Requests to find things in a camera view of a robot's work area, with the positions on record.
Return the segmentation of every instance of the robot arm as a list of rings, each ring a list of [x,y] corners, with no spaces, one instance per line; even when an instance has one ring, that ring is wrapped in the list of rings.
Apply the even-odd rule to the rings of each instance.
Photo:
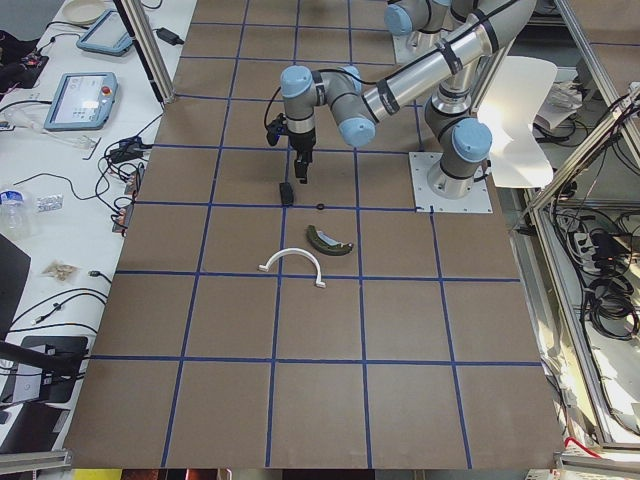
[[[478,8],[467,15],[464,24],[437,41],[427,53],[379,80],[364,93],[360,91],[361,82],[355,67],[311,71],[303,66],[292,66],[282,72],[285,114],[269,126],[272,136],[269,143],[274,145],[277,141],[273,132],[289,136],[291,147],[297,152],[296,177],[302,183],[306,183],[306,170],[316,142],[314,108],[317,106],[329,106],[343,139],[356,148],[375,137],[376,123],[394,115],[443,81],[431,102],[436,114],[429,122],[441,143],[443,131],[452,134],[453,117],[462,116],[458,121],[468,117],[469,88],[476,62],[515,38],[529,20],[536,3],[536,0],[457,0],[454,4],[472,1]],[[486,143],[485,133],[480,135],[483,143]],[[450,143],[458,150],[476,152],[472,157],[477,161],[478,145],[465,146],[464,142],[459,144],[454,140]],[[489,146],[480,148],[486,150],[485,156],[489,147],[490,135]],[[470,159],[463,158],[462,161],[469,162]]]

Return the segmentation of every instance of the white desk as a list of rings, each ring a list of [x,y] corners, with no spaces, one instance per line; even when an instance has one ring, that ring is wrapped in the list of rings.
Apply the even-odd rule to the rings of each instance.
[[[196,0],[165,0],[160,9],[147,11],[152,28],[168,28],[184,39],[195,4]],[[111,2],[105,2],[105,5],[107,8],[114,8]],[[65,21],[65,18],[59,12],[54,20]],[[82,33],[80,29],[72,26],[52,25],[42,36],[40,45],[48,43],[49,39],[57,33],[76,31]],[[51,100],[64,73],[113,72],[118,79],[119,89],[116,103],[105,127],[92,132],[60,134],[68,138],[75,138],[82,134],[87,134],[91,138],[102,137],[98,149],[90,160],[83,160],[82,158],[88,155],[87,150],[75,149],[47,135],[37,134],[27,129],[2,132],[0,133],[0,184],[17,182],[41,172],[48,172],[71,179],[80,196],[93,195],[94,185],[100,175],[97,162],[104,148],[121,138],[134,135],[162,112],[134,48],[123,57],[110,57],[79,50],[75,46],[76,40],[75,36],[60,36],[54,44],[46,47],[43,53],[48,55],[50,60],[36,88],[16,90],[6,95],[0,107],[26,99]],[[182,48],[180,45],[171,46],[159,40],[158,43],[167,70],[173,77]],[[24,108],[34,119],[44,122],[48,111],[47,105],[33,104]],[[145,143],[153,142],[158,125],[159,121],[145,130],[142,135]],[[103,196],[107,202],[121,196],[124,191],[122,182],[109,178],[112,186]],[[64,180],[39,177],[21,185],[20,188],[24,188],[34,197],[62,193],[64,206],[61,210],[36,214],[32,222],[31,235],[16,242],[31,256],[31,269],[18,314],[40,300],[70,288],[90,287],[108,293],[108,283],[99,277],[89,277],[87,272],[100,270],[108,277],[112,277],[115,271],[123,238],[111,232],[110,210],[97,199],[88,201],[75,199]],[[62,283],[41,274],[54,260],[79,268],[71,282]],[[14,328],[31,327],[31,320],[50,311],[52,303],[53,301],[47,302],[34,310],[32,314],[21,319]],[[76,322],[97,329],[102,308],[95,299],[81,297],[69,302],[63,310],[55,313],[41,325]],[[91,332],[72,326],[9,333],[7,341],[20,344],[22,338],[29,335],[87,335],[90,337],[89,345],[93,345]],[[5,381],[6,377],[0,377],[0,388]],[[81,381],[77,383],[72,399],[68,403],[56,406],[73,411],[81,384]],[[7,410],[11,415],[5,425],[0,425],[0,439],[7,435],[20,408],[22,407],[15,406]],[[62,447],[69,424],[70,418],[61,435],[58,436],[54,449]]]

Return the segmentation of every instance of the white plate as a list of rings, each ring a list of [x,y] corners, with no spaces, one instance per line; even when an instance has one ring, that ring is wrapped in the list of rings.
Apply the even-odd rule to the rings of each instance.
[[[73,0],[62,9],[62,15],[71,23],[89,25],[105,10],[102,0]]]

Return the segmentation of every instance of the cable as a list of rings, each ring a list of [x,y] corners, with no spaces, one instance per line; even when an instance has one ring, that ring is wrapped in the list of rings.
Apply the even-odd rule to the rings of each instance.
[[[50,302],[51,300],[53,300],[55,298],[58,298],[58,297],[60,297],[62,295],[66,295],[68,293],[85,292],[85,291],[86,292],[95,293],[97,295],[102,295],[105,298],[105,300],[107,298],[107,294],[106,293],[103,293],[100,290],[95,290],[93,288],[80,287],[80,288],[72,288],[72,289],[69,289],[69,290],[65,290],[63,292],[56,293],[55,295],[51,295],[50,297],[45,298],[44,300],[41,300],[40,302],[36,303],[35,305],[27,308],[24,312],[22,312],[20,315],[18,315],[16,318],[13,319],[13,321],[11,322],[10,327],[13,327],[16,323],[18,323],[18,321],[20,321],[20,319],[24,318],[25,315],[29,314],[30,312],[32,312],[33,310],[35,310],[39,306],[41,306],[41,305],[43,305],[43,304],[45,304],[47,302]]]
[[[363,85],[377,85],[377,82],[369,82],[367,80],[362,80],[357,75],[354,75],[353,73],[347,72],[346,70],[342,70],[340,68],[321,68],[320,70],[318,70],[318,72],[320,72],[320,73],[342,73],[342,74],[346,75],[347,77],[351,77],[356,82],[359,82],[359,83],[361,83]]]
[[[267,104],[267,108],[264,111],[264,119],[263,119],[263,123],[264,123],[264,129],[265,130],[269,130],[269,125],[268,125],[268,118],[269,118],[269,110],[271,110],[271,105],[273,105],[273,102],[276,100],[276,97],[278,96],[278,94],[280,93],[280,90],[282,89],[282,87],[278,87],[276,89],[275,92],[273,92],[273,95],[271,96],[271,100],[269,100],[269,103]]]
[[[53,315],[54,313],[59,312],[60,310],[62,310],[62,307],[64,307],[71,300],[74,300],[74,299],[79,298],[79,297],[92,297],[92,298],[95,298],[96,300],[98,300],[100,303],[102,303],[102,305],[106,305],[107,304],[105,299],[103,299],[102,297],[100,297],[100,296],[98,296],[98,295],[96,295],[94,293],[91,293],[91,292],[80,292],[80,293],[76,293],[75,295],[72,295],[69,298],[65,298],[60,303],[54,303],[53,304],[53,308],[49,311],[49,313],[45,313],[44,315],[40,315],[38,318],[33,320],[31,323],[34,324],[34,325],[38,325],[39,323],[44,322],[51,315]]]
[[[142,6],[143,6],[144,8],[148,8],[149,10],[157,10],[157,9],[159,9],[159,8],[162,6],[162,2],[164,2],[164,0],[160,0],[160,1],[158,2],[158,4],[157,4],[157,5],[154,5],[154,6],[146,5],[146,4],[142,3],[142,2],[140,2],[140,3],[142,4]]]
[[[67,36],[67,35],[73,35],[73,36],[78,37],[78,38],[82,37],[82,35],[80,35],[79,33],[73,33],[73,32],[58,33],[58,34],[56,34],[56,35],[52,36],[52,37],[49,39],[49,43],[47,43],[47,44],[45,44],[45,45],[41,46],[40,48],[38,48],[38,49],[36,50],[36,54],[37,54],[37,55],[40,55],[40,54],[42,53],[42,50],[44,50],[44,49],[45,49],[46,47],[48,47],[49,45],[52,45],[53,43],[55,43],[56,38],[58,38],[58,37],[64,37],[64,36]]]
[[[90,270],[89,271],[89,276],[90,277],[102,277],[104,278],[107,283],[111,283],[111,279],[109,277],[107,277],[104,273],[102,273],[100,270]]]
[[[69,327],[69,326],[86,328],[87,330],[91,330],[96,335],[98,334],[98,331],[95,328],[90,327],[89,325],[85,325],[84,323],[73,323],[73,322],[54,323],[53,325],[40,325],[38,327],[19,328],[17,330],[10,330],[9,333],[32,332],[34,330],[43,330],[45,328]]]
[[[71,23],[71,22],[61,22],[61,21],[54,21],[54,22],[49,22],[47,23],[47,26],[44,27],[44,29],[46,30],[47,28],[49,28],[51,25],[70,25],[72,27],[77,27],[77,28],[81,28],[83,30],[89,30],[89,27],[86,27],[84,25],[78,25],[76,23]]]
[[[90,197],[81,197],[76,193],[75,188],[73,186],[73,182],[69,178],[64,177],[62,175],[56,175],[54,173],[48,173],[48,172],[43,172],[43,173],[38,173],[36,175],[32,175],[31,177],[25,178],[24,180],[20,180],[18,182],[14,182],[13,184],[15,186],[17,186],[17,185],[20,185],[22,183],[26,183],[26,182],[30,182],[31,180],[35,180],[38,177],[53,177],[53,178],[59,178],[60,180],[66,180],[66,182],[69,184],[69,187],[71,188],[71,193],[73,194],[73,196],[75,198],[77,198],[78,200],[81,200],[81,201],[93,200],[94,198],[97,198],[99,195],[102,195],[103,193],[106,192],[106,190],[105,190],[103,192],[100,192],[99,194],[93,194]]]
[[[9,103],[0,107],[0,113],[4,112],[10,107],[13,107],[14,105],[21,105],[23,103],[41,103],[42,105],[51,105],[53,102],[50,102],[48,100],[20,100],[18,102]]]

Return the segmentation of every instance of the brown mat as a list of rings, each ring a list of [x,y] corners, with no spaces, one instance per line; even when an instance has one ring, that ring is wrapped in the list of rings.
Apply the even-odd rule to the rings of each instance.
[[[393,68],[386,2],[298,4],[197,6],[67,437],[76,466],[550,466],[560,430],[496,199],[413,211],[406,152],[434,144],[420,105],[358,152],[318,109],[309,184],[279,206],[292,158],[262,119],[282,69]],[[356,244],[321,256],[325,290],[302,258],[257,271],[309,248],[308,224]]]

